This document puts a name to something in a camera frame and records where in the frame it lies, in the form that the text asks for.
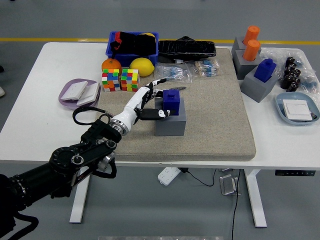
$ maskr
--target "blue cube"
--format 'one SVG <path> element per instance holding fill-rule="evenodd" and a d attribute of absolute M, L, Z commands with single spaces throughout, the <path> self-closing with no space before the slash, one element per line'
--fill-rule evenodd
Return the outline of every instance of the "blue cube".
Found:
<path fill-rule="evenodd" d="M 170 115 L 178 116 L 179 108 L 180 108 L 179 90 L 175 90 L 175 89 L 163 90 L 162 109 L 164 111 L 167 111 L 167 110 L 174 111 L 174 113 L 170 113 Z"/>
<path fill-rule="evenodd" d="M 254 77 L 265 83 L 271 78 L 276 66 L 271 58 L 265 59 L 258 65 Z"/>

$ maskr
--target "white robotic hand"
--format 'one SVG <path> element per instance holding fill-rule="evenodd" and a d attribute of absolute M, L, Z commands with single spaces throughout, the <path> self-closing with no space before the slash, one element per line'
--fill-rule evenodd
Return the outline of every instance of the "white robotic hand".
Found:
<path fill-rule="evenodd" d="M 149 100 L 155 97 L 163 96 L 163 91 L 154 87 L 158 84 L 165 83 L 166 81 L 166 78 L 154 80 L 149 84 L 139 88 L 139 90 L 125 105 L 123 112 L 115 115 L 111 119 L 110 125 L 122 136 L 125 136 L 131 131 L 131 127 L 138 121 L 138 119 L 160 120 L 168 117 L 170 115 L 169 110 L 163 111 L 158 109 L 145 109 L 145 111 L 143 111 L 145 104 Z"/>

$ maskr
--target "blue plate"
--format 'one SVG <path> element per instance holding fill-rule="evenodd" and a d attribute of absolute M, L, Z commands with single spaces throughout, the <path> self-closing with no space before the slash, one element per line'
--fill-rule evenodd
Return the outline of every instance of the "blue plate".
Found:
<path fill-rule="evenodd" d="M 290 100 L 305 100 L 308 104 L 308 107 L 312 113 L 314 113 L 317 118 L 313 119 L 312 121 L 291 121 L 286 117 L 285 110 L 284 110 L 284 99 L 290 99 Z M 280 93 L 278 96 L 276 96 L 275 99 L 276 103 L 276 109 L 278 110 L 280 117 L 285 120 L 287 123 L 292 125 L 310 125 L 314 122 L 318 121 L 320 118 L 320 112 L 315 104 L 315 102 L 309 97 L 308 95 L 305 95 L 302 92 L 283 92 Z"/>

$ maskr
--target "blue plastic bin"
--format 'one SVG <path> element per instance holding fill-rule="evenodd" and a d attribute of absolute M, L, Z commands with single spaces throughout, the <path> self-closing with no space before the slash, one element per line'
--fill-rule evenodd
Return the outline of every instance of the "blue plastic bin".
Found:
<path fill-rule="evenodd" d="M 112 42 L 115 41 L 115 35 L 116 35 L 117 32 L 119 32 L 119 31 L 110 32 L 109 43 L 112 43 Z M 126 31 L 126 33 L 138 35 L 138 34 L 144 34 L 146 32 L 145 31 Z M 149 55 L 149 56 L 139 56 L 139 55 L 135 55 L 135 54 L 120 54 L 120 53 L 117 53 L 115 55 L 115 59 L 117 59 L 121 63 L 122 67 L 129 67 L 130 64 L 132 63 L 132 61 L 137 59 L 137 58 L 149 59 L 154 66 L 156 65 L 157 60 L 158 60 L 159 34 L 157 32 L 151 32 L 151 33 L 155 36 L 155 54 Z M 106 48 L 105 55 L 107 55 L 108 58 L 112 57 L 112 51 L 110 49 L 110 45 L 109 44 L 108 44 L 108 46 Z"/>

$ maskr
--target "gray block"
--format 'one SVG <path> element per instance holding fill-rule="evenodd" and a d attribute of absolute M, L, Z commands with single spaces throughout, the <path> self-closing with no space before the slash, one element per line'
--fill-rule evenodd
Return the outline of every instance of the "gray block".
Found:
<path fill-rule="evenodd" d="M 162 109 L 162 98 L 154 99 L 156 109 Z M 165 119 L 155 121 L 155 133 L 157 137 L 161 136 L 183 136 L 186 129 L 186 109 L 184 98 L 180 98 L 180 108 L 178 116 L 168 116 Z"/>
<path fill-rule="evenodd" d="M 245 76 L 240 89 L 245 95 L 260 103 L 274 88 L 278 76 L 273 72 L 269 80 L 263 82 L 254 76 L 257 68 L 255 67 Z"/>
<path fill-rule="evenodd" d="M 258 53 L 255 60 L 253 61 L 244 60 L 244 53 L 245 50 L 236 50 L 235 55 L 232 58 L 235 68 L 235 74 L 238 80 L 245 79 L 245 76 L 262 62 L 262 59 Z"/>
<path fill-rule="evenodd" d="M 244 41 L 245 37 L 244 36 L 236 36 L 233 42 L 233 46 L 231 49 L 231 54 L 232 57 L 234 57 L 236 50 L 246 50 L 246 45 L 244 45 L 243 41 Z"/>

